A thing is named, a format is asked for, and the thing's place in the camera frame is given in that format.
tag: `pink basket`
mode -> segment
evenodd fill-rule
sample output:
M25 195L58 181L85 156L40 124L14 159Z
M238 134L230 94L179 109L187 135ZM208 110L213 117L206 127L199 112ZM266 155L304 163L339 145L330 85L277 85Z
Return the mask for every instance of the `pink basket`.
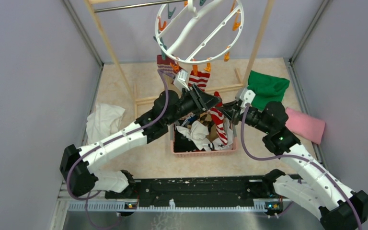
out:
M230 128L233 130L233 144L231 150L219 150L219 151L198 151L198 152L174 152L174 139L175 139L175 124L170 126L170 149L171 152L176 157L200 157L200 156L223 156L223 155L231 155L238 150L238 138L236 137L236 129L232 124Z

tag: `red and white striped sock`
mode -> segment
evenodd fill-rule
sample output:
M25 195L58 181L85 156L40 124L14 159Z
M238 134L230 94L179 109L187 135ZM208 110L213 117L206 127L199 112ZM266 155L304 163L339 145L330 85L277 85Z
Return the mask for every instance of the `red and white striped sock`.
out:
M190 79L188 81L188 87L191 87L193 84L195 84L200 90L205 92L210 74L199 71L197 75L198 76L195 76L194 71L191 71Z
M216 97L220 97L219 92L215 92L214 95ZM222 103L217 104L216 107L221 107ZM225 128L223 126L223 119L224 115L222 112L220 112L216 108L212 108L209 110L209 113L211 114L212 120L217 125L217 134L219 139L222 141L224 145L228 144L228 136L226 135Z

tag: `green cloth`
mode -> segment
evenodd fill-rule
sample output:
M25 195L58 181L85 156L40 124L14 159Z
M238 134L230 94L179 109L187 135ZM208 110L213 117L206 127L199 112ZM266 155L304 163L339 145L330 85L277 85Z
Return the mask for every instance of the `green cloth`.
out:
M256 94L252 101L252 106L262 111L269 102L281 102L284 92L290 85L290 81L251 71L248 84L248 89Z

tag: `white towel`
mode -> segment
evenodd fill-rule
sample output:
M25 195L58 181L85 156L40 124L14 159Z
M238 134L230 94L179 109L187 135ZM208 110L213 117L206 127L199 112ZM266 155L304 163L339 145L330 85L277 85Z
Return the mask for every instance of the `white towel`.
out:
M208 145L211 144L207 138L207 135L209 134L208 128L201 124L201 122L195 121L191 125L191 130L181 126L176 126L176 128L179 133L192 140L199 150L205 149L205 151L211 151L208 147Z
M125 109L120 106L98 103L95 112L87 117L88 144L118 132L124 112Z

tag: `orange clothespin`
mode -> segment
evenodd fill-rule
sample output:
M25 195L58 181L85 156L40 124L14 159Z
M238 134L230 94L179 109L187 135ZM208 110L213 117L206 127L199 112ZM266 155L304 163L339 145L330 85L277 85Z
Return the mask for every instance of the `orange clothespin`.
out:
M172 67L172 70L174 71L174 73L178 73L178 71L180 71L180 65L177 63L177 65L170 63L170 66Z
M159 19L159 30L160 31L163 31L164 30L164 28L166 28L166 26L167 26L167 22L166 21L164 21L163 22L163 26L161 26L161 18L160 17L157 17L158 19Z
M198 65L193 65L193 72L194 72L194 76L198 76Z
M206 72L211 72L211 63L207 63L207 67L204 69Z
M232 12L232 11L233 11L233 9L235 8L235 3L236 3L236 0L233 0L232 8L230 9L230 12Z
M238 17L239 17L240 12L236 12L236 17L235 17L235 22L233 23L233 27L232 30L235 31L239 28L239 26L241 25L241 21L238 22Z
M223 61L229 61L230 58L230 52L225 54L225 57L223 58Z

